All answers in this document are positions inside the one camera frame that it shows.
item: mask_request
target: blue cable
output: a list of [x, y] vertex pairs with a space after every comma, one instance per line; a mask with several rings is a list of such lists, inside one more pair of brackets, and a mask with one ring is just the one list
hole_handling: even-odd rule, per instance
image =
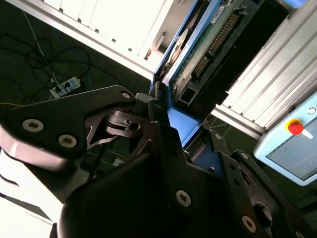
[[90, 71], [88, 70], [87, 66], [84, 64], [84, 62], [81, 60], [81, 58], [76, 54], [76, 52], [74, 52], [70, 47], [68, 47], [61, 39], [60, 37], [58, 37], [58, 35], [56, 34], [55, 32], [55, 29], [53, 28], [53, 32], [54, 32], [54, 35], [56, 36], [56, 38], [58, 39], [58, 41], [68, 50], [70, 50], [74, 56], [76, 56], [76, 58], [83, 64], [86, 72], [88, 73], [88, 76], [89, 76], [89, 88], [88, 88], [88, 91], [90, 90], [91, 88], [91, 74], [90, 74]]

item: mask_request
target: white cable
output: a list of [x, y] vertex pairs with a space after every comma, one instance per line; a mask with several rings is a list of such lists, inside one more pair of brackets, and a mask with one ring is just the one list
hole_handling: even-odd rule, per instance
[[213, 120], [213, 122], [211, 123], [210, 126], [212, 126], [212, 125], [215, 123], [216, 120], [217, 120], [217, 118], [215, 118], [215, 119]]
[[231, 126], [229, 126], [229, 127], [227, 128], [227, 130], [224, 132], [222, 138], [224, 138], [224, 136], [227, 134], [227, 132], [229, 131], [230, 128], [231, 128]]
[[[39, 48], [39, 50], [40, 50], [42, 56], [44, 57], [44, 59], [45, 59], [45, 61], [46, 61], [45, 55], [44, 55], [44, 53], [43, 53], [43, 51], [42, 51], [42, 49], [41, 49], [41, 47], [40, 47], [40, 44], [39, 44], [39, 42], [38, 42], [38, 39], [36, 38], [36, 35], [35, 35], [35, 33], [34, 33], [32, 24], [30, 23], [30, 20], [29, 20], [29, 18], [27, 17], [27, 15], [25, 14], [25, 12], [24, 12], [24, 11], [22, 11], [22, 12], [23, 12], [23, 15], [24, 15], [26, 21], [28, 22], [28, 24], [29, 24], [29, 26], [30, 26], [30, 29], [31, 29], [31, 31], [32, 31], [32, 34], [33, 34], [33, 37], [34, 37], [34, 39], [35, 39], [36, 45], [38, 46], [38, 48]], [[55, 74], [54, 74], [53, 70], [52, 70], [52, 78], [54, 79], [55, 83], [59, 86], [59, 83], [58, 83], [57, 80], [56, 80], [56, 77], [55, 77]]]
[[220, 126], [223, 126], [223, 125], [227, 125], [227, 123], [224, 123], [224, 124], [221, 124], [221, 125], [215, 125], [215, 126], [212, 126], [212, 127], [210, 127], [210, 129], [212, 129], [212, 128], [216, 128], [216, 127], [220, 127]]

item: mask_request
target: black cable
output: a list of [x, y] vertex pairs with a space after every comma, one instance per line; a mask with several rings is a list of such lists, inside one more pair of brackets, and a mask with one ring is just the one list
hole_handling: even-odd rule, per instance
[[23, 95], [23, 98], [25, 98], [25, 93], [24, 93], [24, 91], [23, 91], [23, 88], [21, 87], [21, 85], [20, 85], [18, 82], [16, 82], [16, 81], [13, 80], [13, 79], [10, 79], [10, 78], [0, 78], [0, 81], [9, 81], [9, 82], [15, 83], [15, 84], [19, 87], [19, 89], [21, 90], [21, 93], [22, 93], [22, 95]]
[[[25, 57], [25, 61], [27, 62], [27, 64], [33, 69], [33, 76], [34, 76], [34, 78], [35, 78], [38, 82], [40, 82], [40, 83], [47, 83], [47, 82], [49, 82], [50, 79], [51, 79], [51, 77], [52, 77], [52, 74], [48, 74], [48, 73], [45, 71], [45, 74], [48, 76], [49, 79], [48, 79], [47, 81], [45, 81], [45, 82], [42, 82], [42, 81], [40, 81], [40, 80], [37, 78], [37, 76], [35, 75], [35, 70], [39, 70], [39, 69], [42, 69], [42, 68], [45, 67], [45, 66], [48, 66], [48, 63], [51, 65], [51, 70], [54, 71], [54, 73], [57, 73], [57, 74], [59, 74], [60, 76], [63, 76], [63, 77], [65, 77], [65, 78], [72, 78], [72, 76], [65, 75], [65, 74], [59, 72], [58, 70], [56, 70], [54, 67], [52, 67], [52, 64], [53, 64], [53, 63], [63, 63], [63, 62], [66, 63], [66, 62], [67, 62], [67, 63], [80, 63], [80, 64], [85, 64], [85, 65], [87, 66], [88, 70], [90, 70], [91, 67], [94, 67], [94, 68], [96, 68], [96, 69], [98, 69], [98, 70], [100, 70], [100, 71], [102, 71], [102, 72], [108, 74], [108, 75], [111, 76], [114, 80], [116, 80], [118, 83], [120, 83], [123, 87], [126, 87], [126, 88], [127, 88], [127, 86], [126, 86], [124, 83], [122, 83], [122, 81], [120, 81], [115, 75], [113, 75], [112, 73], [106, 71], [105, 69], [103, 69], [103, 68], [101, 68], [101, 67], [99, 67], [99, 66], [96, 66], [96, 65], [91, 64], [91, 58], [90, 58], [89, 54], [88, 54], [83, 48], [81, 48], [81, 47], [68, 47], [67, 49], [62, 50], [61, 52], [59, 52], [57, 55], [55, 55], [55, 56], [53, 57], [53, 56], [52, 56], [52, 53], [53, 53], [52, 45], [51, 45], [51, 43], [50, 43], [47, 39], [45, 39], [45, 38], [39, 38], [39, 39], [35, 42], [35, 47], [33, 47], [33, 46], [31, 46], [30, 44], [28, 44], [28, 43], [26, 43], [26, 42], [24, 42], [24, 41], [21, 41], [21, 40], [15, 38], [14, 36], [11, 36], [11, 35], [9, 35], [9, 34], [3, 34], [3, 35], [1, 35], [1, 36], [0, 36], [0, 40], [1, 40], [2, 37], [10, 37], [10, 38], [13, 38], [14, 40], [16, 40], [16, 41], [18, 41], [18, 42], [20, 42], [20, 43], [22, 43], [22, 44], [25, 44], [25, 45], [27, 45], [27, 46], [29, 46], [29, 47], [32, 48], [33, 51], [30, 51], [30, 52], [28, 52], [28, 53], [25, 54], [25, 53], [22, 53], [22, 52], [15, 51], [15, 50], [13, 50], [13, 49], [0, 47], [0, 49], [7, 50], [7, 51], [11, 51], [11, 52], [13, 52], [13, 53], [17, 53], [17, 54], [20, 54], [20, 55], [24, 56], [24, 57]], [[37, 44], [39, 41], [42, 41], [42, 40], [47, 42], [47, 44], [48, 44], [48, 46], [49, 46], [49, 49], [50, 49], [50, 59], [47, 60], [46, 63], [43, 63], [43, 61], [44, 61], [45, 59], [43, 58], [43, 56], [40, 54], [38, 48], [36, 47], [36, 44]], [[72, 50], [75, 50], [75, 49], [81, 50], [81, 51], [86, 55], [86, 58], [88, 59], [88, 62], [85, 62], [85, 61], [80, 62], [80, 61], [75, 61], [75, 60], [57, 60], [58, 57], [60, 57], [63, 53], [68, 52], [69, 49], [72, 49]], [[32, 53], [35, 54], [36, 58], [31, 57], [31, 54], [32, 54]], [[37, 62], [37, 63], [36, 63], [35, 65], [32, 65], [32, 63], [31, 63], [30, 61], [28, 61], [28, 59], [34, 60], [34, 61]], [[82, 77], [86, 76], [87, 73], [88, 73], [88, 72], [85, 71], [82, 75], [79, 75], [78, 78], [82, 78]]]
[[[63, 74], [62, 72], [60, 72], [59, 70], [57, 70], [53, 64], [54, 63], [80, 63], [80, 64], [85, 64], [87, 66], [87, 69], [90, 70], [92, 67], [93, 68], [96, 68], [106, 74], [108, 74], [109, 76], [111, 76], [114, 80], [116, 80], [120, 85], [122, 85], [123, 87], [126, 87], [128, 88], [124, 83], [122, 83], [122, 81], [120, 81], [115, 75], [111, 74], [110, 72], [106, 71], [105, 69], [99, 67], [99, 66], [96, 66], [96, 65], [93, 65], [91, 64], [91, 58], [89, 56], [89, 54], [81, 47], [68, 47], [67, 49], [63, 49], [62, 51], [60, 51], [59, 53], [57, 53], [56, 55], [53, 55], [53, 47], [52, 47], [52, 44], [45, 38], [38, 38], [37, 41], [34, 43], [34, 46], [28, 44], [27, 42], [25, 41], [22, 41], [14, 36], [11, 36], [9, 34], [2, 34], [0, 35], [0, 40], [2, 38], [10, 38], [10, 39], [13, 39], [23, 45], [26, 45], [28, 46], [29, 48], [31, 48], [30, 51], [28, 51], [27, 53], [23, 53], [23, 52], [19, 52], [17, 50], [14, 50], [14, 49], [10, 49], [10, 48], [7, 48], [7, 47], [0, 47], [0, 50], [6, 50], [6, 51], [9, 51], [9, 52], [12, 52], [14, 54], [18, 54], [18, 55], [21, 55], [24, 57], [24, 60], [26, 61], [26, 63], [32, 68], [32, 73], [33, 73], [33, 76], [34, 76], [34, 79], [41, 83], [41, 84], [47, 84], [49, 82], [51, 82], [51, 78], [52, 78], [52, 75], [53, 75], [53, 72], [55, 74], [58, 74], [62, 77], [65, 77], [67, 79], [70, 79], [73, 77], [73, 75], [66, 75], [66, 74]], [[37, 44], [40, 43], [43, 44], [43, 43], [46, 43], [46, 45], [48, 46], [48, 51], [49, 52], [46, 52], [46, 56], [49, 56], [47, 59], [45, 57], [43, 57], [43, 55], [39, 52], [39, 49], [37, 47]], [[80, 61], [75, 61], [75, 60], [59, 60], [58, 58], [62, 57], [63, 54], [65, 54], [66, 52], [69, 51], [69, 49], [72, 49], [72, 50], [80, 50], [81, 52], [83, 52], [85, 55], [86, 55], [86, 58], [88, 60], [88, 62], [85, 62], [82, 60], [82, 62]], [[37, 72], [38, 70], [42, 70], [43, 73], [47, 76], [47, 80], [41, 80], [38, 78], [37, 76]], [[79, 75], [78, 78], [83, 78], [84, 76], [86, 76], [88, 74], [88, 71], [86, 70], [82, 75]], [[49, 87], [42, 87], [40, 89], [38, 89], [31, 97], [26, 97], [22, 87], [16, 82], [14, 81], [20, 88], [22, 94], [23, 94], [23, 99], [21, 101], [21, 104], [29, 104], [29, 103], [32, 103], [32, 102], [38, 102], [36, 99], [35, 99], [35, 96], [43, 89], [50, 89], [52, 90], [51, 88]], [[86, 91], [85, 90], [85, 86], [84, 84], [82, 83], [81, 84], [81, 88], [83, 89], [83, 91]]]
[[102, 145], [102, 147], [100, 149], [100, 152], [99, 152], [99, 154], [98, 154], [98, 156], [97, 156], [97, 158], [96, 158], [96, 160], [94, 162], [94, 165], [93, 165], [93, 167], [92, 167], [92, 169], [91, 169], [91, 171], [89, 173], [87, 182], [91, 181], [94, 178], [94, 176], [96, 174], [96, 171], [98, 169], [98, 165], [99, 165], [99, 163], [100, 163], [101, 159], [103, 158], [103, 155], [104, 155], [104, 153], [106, 151], [106, 147], [107, 147], [106, 143]]

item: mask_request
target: slot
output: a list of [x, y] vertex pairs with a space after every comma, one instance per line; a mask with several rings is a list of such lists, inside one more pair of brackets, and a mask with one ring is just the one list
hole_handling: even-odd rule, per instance
[[196, 65], [193, 71], [193, 75], [195, 75], [196, 78], [198, 78], [203, 73], [204, 69], [210, 62], [213, 62], [214, 57], [217, 56], [218, 49], [221, 47], [221, 45], [225, 43], [225, 39], [229, 36], [229, 33], [232, 32], [239, 19], [241, 19], [241, 16], [242, 15], [240, 11], [236, 10], [228, 17], [228, 19], [212, 41], [208, 52]]
[[186, 88], [186, 91], [181, 97], [181, 100], [183, 100], [186, 103], [189, 103], [190, 100], [192, 100], [193, 96], [195, 95], [195, 91], [191, 88]]

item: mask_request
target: power strip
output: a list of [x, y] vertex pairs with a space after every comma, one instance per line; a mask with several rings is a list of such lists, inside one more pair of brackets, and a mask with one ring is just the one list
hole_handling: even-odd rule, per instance
[[67, 93], [71, 92], [72, 90], [79, 88], [81, 86], [80, 79], [78, 79], [76, 76], [72, 77], [71, 79], [61, 83], [58, 88], [59, 90], [56, 90], [56, 87], [50, 89], [50, 92], [53, 97], [60, 98]]

